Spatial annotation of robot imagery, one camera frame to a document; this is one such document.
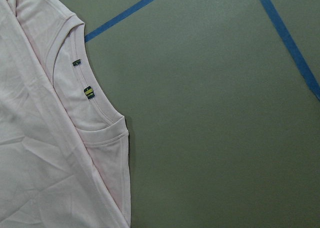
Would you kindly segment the pink Snoopy T-shirt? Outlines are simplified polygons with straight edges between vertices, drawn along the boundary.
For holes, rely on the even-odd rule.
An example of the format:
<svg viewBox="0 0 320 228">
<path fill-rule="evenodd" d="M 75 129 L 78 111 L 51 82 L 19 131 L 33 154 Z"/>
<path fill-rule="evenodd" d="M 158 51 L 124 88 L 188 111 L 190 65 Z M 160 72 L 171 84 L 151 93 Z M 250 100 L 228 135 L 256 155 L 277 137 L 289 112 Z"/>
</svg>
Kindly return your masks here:
<svg viewBox="0 0 320 228">
<path fill-rule="evenodd" d="M 0 0 L 1 227 L 130 227 L 129 132 L 85 24 L 59 0 Z"/>
</svg>

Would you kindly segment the crossing blue tape line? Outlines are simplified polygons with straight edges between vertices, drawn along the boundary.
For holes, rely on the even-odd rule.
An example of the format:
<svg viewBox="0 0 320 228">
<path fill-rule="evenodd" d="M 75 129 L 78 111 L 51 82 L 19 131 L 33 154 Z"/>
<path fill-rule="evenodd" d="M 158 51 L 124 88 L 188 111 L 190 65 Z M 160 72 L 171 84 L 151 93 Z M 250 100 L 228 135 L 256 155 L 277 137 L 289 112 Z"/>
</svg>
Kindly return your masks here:
<svg viewBox="0 0 320 228">
<path fill-rule="evenodd" d="M 262 7 L 264 8 L 267 16 L 269 17 L 272 25 L 274 26 L 277 34 L 281 38 L 283 44 L 291 55 L 295 65 L 302 75 L 307 87 L 315 95 L 317 100 L 320 100 L 320 85 L 317 82 L 315 76 L 313 75 L 311 69 L 309 68 L 307 62 L 305 61 L 301 51 L 296 45 L 294 39 L 292 38 L 289 30 L 287 29 L 285 23 L 280 17 L 278 11 L 273 5 L 271 0 L 259 0 Z"/>
</svg>

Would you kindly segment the long blue tape line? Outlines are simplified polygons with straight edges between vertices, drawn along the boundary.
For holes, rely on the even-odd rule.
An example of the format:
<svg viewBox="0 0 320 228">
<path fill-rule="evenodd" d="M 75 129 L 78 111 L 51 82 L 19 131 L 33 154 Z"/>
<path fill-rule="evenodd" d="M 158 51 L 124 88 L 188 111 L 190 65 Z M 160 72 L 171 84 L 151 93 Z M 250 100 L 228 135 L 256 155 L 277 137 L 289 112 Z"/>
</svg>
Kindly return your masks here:
<svg viewBox="0 0 320 228">
<path fill-rule="evenodd" d="M 120 23 L 124 19 L 128 18 L 130 15 L 134 14 L 135 12 L 141 10 L 142 8 L 146 7 L 150 3 L 155 0 L 140 0 L 133 6 L 129 7 L 128 9 L 124 10 L 120 14 L 116 15 L 109 21 L 103 23 L 98 28 L 94 29 L 93 31 L 89 32 L 84 36 L 84 42 L 87 43 L 90 40 L 94 39 L 95 37 L 99 36 L 106 30 L 110 29 L 111 27 L 115 26 L 116 24 Z"/>
</svg>

